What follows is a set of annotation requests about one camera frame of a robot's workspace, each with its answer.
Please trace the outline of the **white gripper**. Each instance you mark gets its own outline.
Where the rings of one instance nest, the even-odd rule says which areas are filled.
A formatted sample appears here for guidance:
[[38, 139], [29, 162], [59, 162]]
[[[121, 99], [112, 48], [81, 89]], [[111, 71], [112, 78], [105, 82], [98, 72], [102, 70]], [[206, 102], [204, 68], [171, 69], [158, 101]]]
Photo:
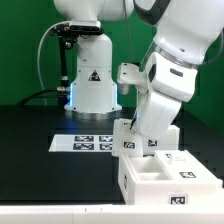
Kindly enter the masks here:
[[128, 93], [130, 85], [138, 90], [131, 133], [150, 140], [158, 140], [164, 136], [179, 112], [181, 102], [154, 90], [149, 85], [146, 72], [140, 72], [139, 67], [132, 63], [122, 63], [119, 66], [117, 82], [122, 94]]

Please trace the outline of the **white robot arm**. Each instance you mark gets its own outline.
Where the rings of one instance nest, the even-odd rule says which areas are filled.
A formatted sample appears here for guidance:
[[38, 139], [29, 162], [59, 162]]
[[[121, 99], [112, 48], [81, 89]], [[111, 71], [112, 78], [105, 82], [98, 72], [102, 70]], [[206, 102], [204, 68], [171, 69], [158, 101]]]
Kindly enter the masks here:
[[68, 21], [62, 25], [78, 44], [77, 76], [70, 85], [67, 112], [105, 116], [119, 111], [112, 80], [112, 42], [102, 21], [135, 12], [156, 28], [145, 66], [119, 66], [118, 84], [140, 92], [131, 129], [151, 140], [164, 135], [181, 104], [192, 98], [197, 68], [224, 29], [224, 0], [54, 0]]

